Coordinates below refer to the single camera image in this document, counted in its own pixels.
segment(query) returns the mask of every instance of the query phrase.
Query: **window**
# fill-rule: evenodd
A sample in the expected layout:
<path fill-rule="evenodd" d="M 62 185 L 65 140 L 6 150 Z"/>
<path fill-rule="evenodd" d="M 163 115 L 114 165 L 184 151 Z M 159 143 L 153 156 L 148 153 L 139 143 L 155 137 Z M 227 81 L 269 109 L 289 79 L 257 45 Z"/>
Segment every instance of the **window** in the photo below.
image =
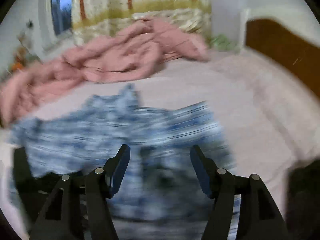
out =
<path fill-rule="evenodd" d="M 48 21 L 57 37 L 71 29 L 71 0 L 47 0 Z"/>

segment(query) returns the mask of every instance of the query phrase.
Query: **pink blanket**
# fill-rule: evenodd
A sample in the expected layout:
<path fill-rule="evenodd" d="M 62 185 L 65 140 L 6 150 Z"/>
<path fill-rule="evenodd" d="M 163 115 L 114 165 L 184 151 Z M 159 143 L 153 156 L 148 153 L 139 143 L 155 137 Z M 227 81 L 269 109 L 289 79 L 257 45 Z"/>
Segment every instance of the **pink blanket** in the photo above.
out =
<path fill-rule="evenodd" d="M 159 19 L 138 20 L 115 37 L 100 36 L 66 50 L 60 57 L 20 71 L 2 88 L 0 112 L 4 126 L 79 85 L 146 78 L 156 65 L 185 57 L 207 60 L 199 35 L 183 33 Z"/>

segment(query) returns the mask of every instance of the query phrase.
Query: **window frame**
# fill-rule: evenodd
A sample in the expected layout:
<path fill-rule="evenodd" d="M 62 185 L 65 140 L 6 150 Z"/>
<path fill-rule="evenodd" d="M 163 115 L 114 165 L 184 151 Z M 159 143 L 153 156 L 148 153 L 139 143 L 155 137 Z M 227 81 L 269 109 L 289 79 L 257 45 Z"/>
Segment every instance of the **window frame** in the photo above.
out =
<path fill-rule="evenodd" d="M 54 26 L 53 26 L 53 18 L 52 18 L 51 0 L 45 0 L 45 14 L 46 14 L 45 17 L 47 22 L 48 34 L 49 34 L 51 43 L 46 44 L 46 46 L 44 47 L 44 50 L 48 51 L 60 41 L 71 37 L 73 35 L 73 32 L 72 32 L 72 28 L 69 28 L 68 30 L 63 31 L 58 35 L 55 34 Z"/>

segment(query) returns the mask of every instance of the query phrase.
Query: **green object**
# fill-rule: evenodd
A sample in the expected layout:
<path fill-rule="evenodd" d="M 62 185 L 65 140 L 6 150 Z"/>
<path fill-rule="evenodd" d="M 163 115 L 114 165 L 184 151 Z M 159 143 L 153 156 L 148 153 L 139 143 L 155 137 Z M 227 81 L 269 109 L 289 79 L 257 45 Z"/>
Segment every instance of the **green object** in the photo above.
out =
<path fill-rule="evenodd" d="M 236 43 L 230 41 L 224 34 L 213 37 L 210 45 L 219 51 L 230 51 L 236 49 Z"/>

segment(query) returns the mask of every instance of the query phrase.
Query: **bed sheet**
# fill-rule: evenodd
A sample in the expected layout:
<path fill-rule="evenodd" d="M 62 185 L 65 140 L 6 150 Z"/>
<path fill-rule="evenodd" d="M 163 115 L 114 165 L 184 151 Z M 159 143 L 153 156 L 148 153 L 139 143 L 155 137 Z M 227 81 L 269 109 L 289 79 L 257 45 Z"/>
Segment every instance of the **bed sheet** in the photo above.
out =
<path fill-rule="evenodd" d="M 91 95 L 114 95 L 127 82 L 84 83 L 32 115 L 52 119 L 77 110 Z M 178 109 L 206 100 L 237 162 L 241 176 L 257 173 L 284 213 L 287 170 L 320 150 L 320 106 L 290 73 L 249 49 L 238 54 L 211 51 L 211 61 L 178 59 L 150 78 L 132 82 L 141 105 Z M 8 202 L 7 176 L 13 146 L 1 130 L 0 208 L 14 230 L 28 239 L 22 215 Z"/>

